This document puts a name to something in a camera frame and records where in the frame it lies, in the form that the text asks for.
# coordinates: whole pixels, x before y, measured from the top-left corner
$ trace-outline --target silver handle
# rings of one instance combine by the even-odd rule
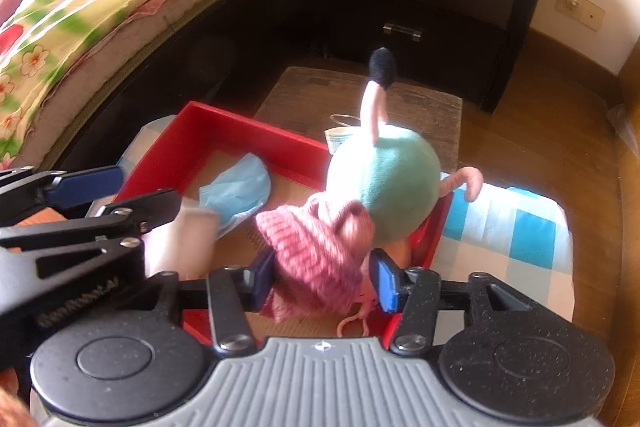
[[[382,26],[382,31],[387,35],[391,35],[393,32],[409,35],[414,42],[420,42],[420,39],[422,38],[422,30],[415,30],[413,28],[408,28],[407,26],[401,26],[399,24],[392,24],[389,22]]]

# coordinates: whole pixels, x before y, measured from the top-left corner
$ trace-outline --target blue face mask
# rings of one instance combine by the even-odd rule
[[[271,179],[264,163],[249,153],[209,185],[200,187],[200,206],[220,215],[218,237],[222,237],[255,214],[270,192]]]

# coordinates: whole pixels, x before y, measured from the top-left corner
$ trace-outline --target gray gripper base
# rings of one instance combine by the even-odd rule
[[[51,418],[46,427],[70,427]],[[189,402],[145,427],[489,427],[508,424],[451,396],[424,360],[377,339],[269,339],[226,359]],[[587,418],[572,427],[595,427]]]

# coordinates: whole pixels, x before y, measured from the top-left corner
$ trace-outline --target checkered tablecloth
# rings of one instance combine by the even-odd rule
[[[167,116],[140,130],[118,162],[126,175],[173,119]],[[464,189],[454,193],[432,269],[445,280],[466,281],[474,271],[491,273],[571,320],[572,236],[562,208],[526,190],[489,184],[474,203],[466,203]],[[101,200],[94,207],[108,202]],[[458,329],[460,320],[451,321],[443,335]]]

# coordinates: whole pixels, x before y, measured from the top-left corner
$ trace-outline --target wall socket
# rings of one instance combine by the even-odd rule
[[[605,11],[589,0],[556,0],[556,10],[595,32],[602,28]]]

